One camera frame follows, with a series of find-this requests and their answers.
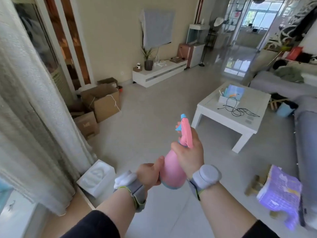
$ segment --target blue trash can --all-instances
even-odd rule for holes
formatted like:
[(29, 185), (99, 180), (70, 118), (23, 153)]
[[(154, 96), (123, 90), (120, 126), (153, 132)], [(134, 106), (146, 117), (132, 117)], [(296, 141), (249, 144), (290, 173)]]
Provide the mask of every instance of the blue trash can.
[(296, 103), (291, 101), (284, 101), (276, 111), (276, 114), (280, 117), (286, 118), (297, 108), (298, 105)]

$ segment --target pink spray bottle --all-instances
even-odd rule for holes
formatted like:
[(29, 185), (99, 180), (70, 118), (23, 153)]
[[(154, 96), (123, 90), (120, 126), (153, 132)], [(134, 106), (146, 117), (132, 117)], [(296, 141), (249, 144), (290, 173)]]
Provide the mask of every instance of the pink spray bottle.
[[(191, 126), (185, 114), (181, 115), (181, 124), (176, 130), (182, 132), (179, 143), (185, 147), (193, 148)], [(164, 167), (160, 171), (162, 184), (169, 189), (178, 189), (183, 186), (186, 179), (186, 174), (180, 167), (176, 153), (170, 150), (165, 156)]]

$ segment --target potted plant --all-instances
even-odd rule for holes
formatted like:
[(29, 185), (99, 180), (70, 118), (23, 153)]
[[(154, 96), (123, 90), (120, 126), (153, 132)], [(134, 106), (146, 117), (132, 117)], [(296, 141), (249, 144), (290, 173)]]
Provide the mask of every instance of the potted plant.
[(153, 60), (150, 59), (152, 48), (149, 50), (146, 50), (144, 47), (142, 47), (142, 53), (144, 55), (144, 69), (146, 71), (151, 71), (153, 67)]

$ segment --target white coffee table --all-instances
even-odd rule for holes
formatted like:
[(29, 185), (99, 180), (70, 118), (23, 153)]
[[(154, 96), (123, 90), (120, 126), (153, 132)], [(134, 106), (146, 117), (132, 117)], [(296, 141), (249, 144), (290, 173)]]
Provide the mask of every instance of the white coffee table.
[[(244, 114), (240, 117), (235, 117), (225, 108), (218, 109), (224, 107), (224, 104), (218, 103), (220, 96), (219, 90), (224, 90), (229, 84), (245, 88), (241, 101), (236, 108), (246, 108), (260, 117), (253, 117), (247, 114)], [(270, 94), (228, 81), (208, 95), (199, 104), (197, 104), (192, 127), (196, 128), (200, 121), (201, 115), (205, 115), (217, 121), (218, 123), (221, 123), (228, 128), (231, 128), (234, 131), (242, 134), (241, 138), (232, 149), (234, 152), (238, 153), (247, 143), (249, 138), (258, 132), (270, 97)]]

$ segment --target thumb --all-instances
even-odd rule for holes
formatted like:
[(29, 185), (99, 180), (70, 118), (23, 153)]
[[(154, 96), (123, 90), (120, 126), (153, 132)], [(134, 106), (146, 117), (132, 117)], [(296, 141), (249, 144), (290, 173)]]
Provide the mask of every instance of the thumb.
[(171, 149), (176, 153), (178, 157), (186, 152), (186, 148), (178, 142), (172, 142)]
[(155, 170), (160, 171), (164, 165), (164, 156), (160, 156), (154, 163), (153, 167)]

